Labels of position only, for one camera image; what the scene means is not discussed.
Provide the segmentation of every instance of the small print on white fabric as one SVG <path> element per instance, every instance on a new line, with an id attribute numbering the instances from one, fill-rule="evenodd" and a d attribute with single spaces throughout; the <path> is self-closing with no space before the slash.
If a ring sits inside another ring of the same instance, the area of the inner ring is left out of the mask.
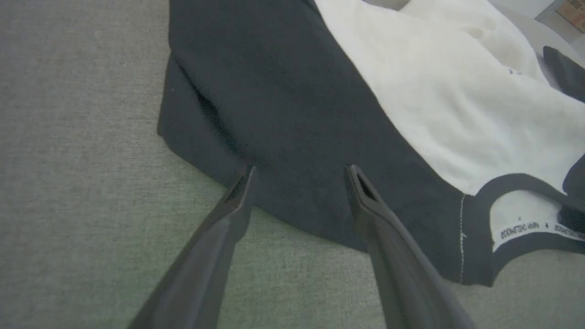
<path id="1" fill-rule="evenodd" d="M 536 232 L 558 234 L 569 239 L 585 241 L 585 234 L 574 231 L 558 222 L 520 221 L 492 231 L 492 239 L 494 240 L 492 250 L 495 252 L 499 247 L 512 239 Z"/>

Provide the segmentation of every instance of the gray fabric surface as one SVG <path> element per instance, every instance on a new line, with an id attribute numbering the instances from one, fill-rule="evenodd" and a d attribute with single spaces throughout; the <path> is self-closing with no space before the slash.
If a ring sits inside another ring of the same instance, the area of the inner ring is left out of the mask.
<path id="1" fill-rule="evenodd" d="M 223 188 L 156 135 L 166 1 L 0 4 L 0 328 L 127 325 Z M 480 328 L 577 328 L 585 259 L 452 285 Z M 255 210 L 220 328 L 383 328 L 367 255 Z"/>

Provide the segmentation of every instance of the white fabric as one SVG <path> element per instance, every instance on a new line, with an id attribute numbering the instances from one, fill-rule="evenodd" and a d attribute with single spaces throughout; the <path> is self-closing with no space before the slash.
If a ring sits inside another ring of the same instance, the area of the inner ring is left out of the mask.
<path id="1" fill-rule="evenodd" d="M 316 3 L 394 126 L 444 180 L 475 195 L 526 173 L 562 191 L 585 153 L 585 104 L 549 86 L 521 32 L 486 0 L 412 0 L 401 12 Z M 523 191 L 500 198 L 493 231 L 521 215 L 553 221 L 558 205 L 531 211 L 536 202 L 545 201 Z"/>

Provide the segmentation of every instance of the stitching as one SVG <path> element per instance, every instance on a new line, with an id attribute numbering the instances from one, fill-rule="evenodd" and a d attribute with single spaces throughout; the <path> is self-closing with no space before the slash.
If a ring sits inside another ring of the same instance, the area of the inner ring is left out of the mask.
<path id="1" fill-rule="evenodd" d="M 465 257 L 463 254 L 463 201 L 465 200 L 465 193 L 463 193 L 463 198 L 461 198 L 461 208 L 459 209 L 459 243 L 460 243 L 460 250 L 461 250 L 461 271 L 459 273 L 459 283 L 463 283 L 463 264 L 465 262 Z"/>

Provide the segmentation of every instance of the white stitching line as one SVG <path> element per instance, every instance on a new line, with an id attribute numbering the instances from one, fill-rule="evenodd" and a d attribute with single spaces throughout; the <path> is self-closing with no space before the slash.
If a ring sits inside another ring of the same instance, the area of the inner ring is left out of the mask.
<path id="1" fill-rule="evenodd" d="M 461 198 L 461 208 L 459 210 L 459 242 L 461 249 L 461 272 L 459 273 L 459 283 L 463 283 L 463 263 L 465 261 L 465 257 L 463 256 L 463 200 L 465 200 L 465 193 L 463 193 L 463 198 Z"/>

